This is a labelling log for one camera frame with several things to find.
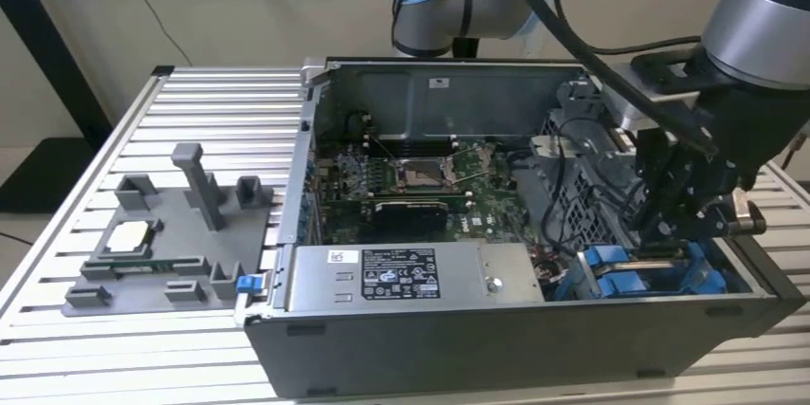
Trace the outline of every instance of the green circuit board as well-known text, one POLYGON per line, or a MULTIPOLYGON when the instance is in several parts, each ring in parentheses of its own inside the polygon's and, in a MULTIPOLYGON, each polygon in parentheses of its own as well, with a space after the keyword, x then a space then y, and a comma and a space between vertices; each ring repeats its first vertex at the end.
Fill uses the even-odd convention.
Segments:
POLYGON ((395 158, 345 154, 320 163, 324 242, 369 242, 379 203, 447 205, 441 231, 415 234, 411 242, 480 239, 536 246, 527 209, 516 192, 504 153, 483 141, 459 142, 444 157, 395 158))

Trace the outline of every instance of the aluminum extrusion table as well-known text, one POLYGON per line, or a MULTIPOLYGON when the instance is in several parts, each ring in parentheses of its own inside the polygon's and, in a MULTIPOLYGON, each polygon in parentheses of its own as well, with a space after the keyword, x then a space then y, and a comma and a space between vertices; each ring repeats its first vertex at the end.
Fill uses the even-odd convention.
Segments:
MULTIPOLYGON (((299 70, 288 68, 177 68, 149 79, 0 292, 0 401, 289 403, 275 398, 232 311, 68 319, 60 306, 117 206, 112 189, 121 175, 148 173, 159 187, 185 185, 169 159, 177 141, 203 144, 203 164, 220 184, 257 175, 273 187, 261 267, 273 264, 301 94, 299 70)), ((810 195, 768 165, 752 199, 770 224, 758 241, 810 296, 810 195)), ((356 403, 539 402, 810 403, 810 304, 764 336, 723 343, 675 379, 356 403)))

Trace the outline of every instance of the sticker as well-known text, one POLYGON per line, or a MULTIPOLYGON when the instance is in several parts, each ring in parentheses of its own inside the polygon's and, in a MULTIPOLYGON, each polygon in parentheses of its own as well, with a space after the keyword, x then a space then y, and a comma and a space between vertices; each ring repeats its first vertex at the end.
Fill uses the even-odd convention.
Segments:
POLYGON ((359 250, 329 250, 328 263, 356 263, 359 250))
POLYGON ((369 301, 441 297, 433 249, 364 250, 361 271, 361 295, 369 301))
POLYGON ((428 88, 431 89, 447 89, 451 86, 449 78, 429 78, 428 88))

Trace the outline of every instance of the black pole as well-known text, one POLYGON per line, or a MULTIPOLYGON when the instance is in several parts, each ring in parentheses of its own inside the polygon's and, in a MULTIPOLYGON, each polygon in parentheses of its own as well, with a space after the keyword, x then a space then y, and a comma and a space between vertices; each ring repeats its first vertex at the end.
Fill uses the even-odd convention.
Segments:
POLYGON ((0 0, 0 7, 86 144, 97 151, 110 135, 110 122, 40 0, 0 0))

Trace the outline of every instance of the white wall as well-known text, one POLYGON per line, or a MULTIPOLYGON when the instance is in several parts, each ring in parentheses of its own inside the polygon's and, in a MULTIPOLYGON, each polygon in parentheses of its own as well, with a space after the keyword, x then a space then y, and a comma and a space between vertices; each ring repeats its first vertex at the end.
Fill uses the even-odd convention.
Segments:
MULTIPOLYGON (((307 55, 389 55, 389 0, 151 0, 196 65, 296 65, 307 55)), ((698 33, 716 0, 564 0, 599 46, 698 33)), ((141 0, 42 0, 98 97, 120 114, 156 64, 183 64, 141 0)), ((520 41, 481 45, 519 55, 520 41)), ((551 46, 547 56, 564 56, 551 46)))
POLYGON ((0 10, 0 147, 78 137, 78 127, 0 10))

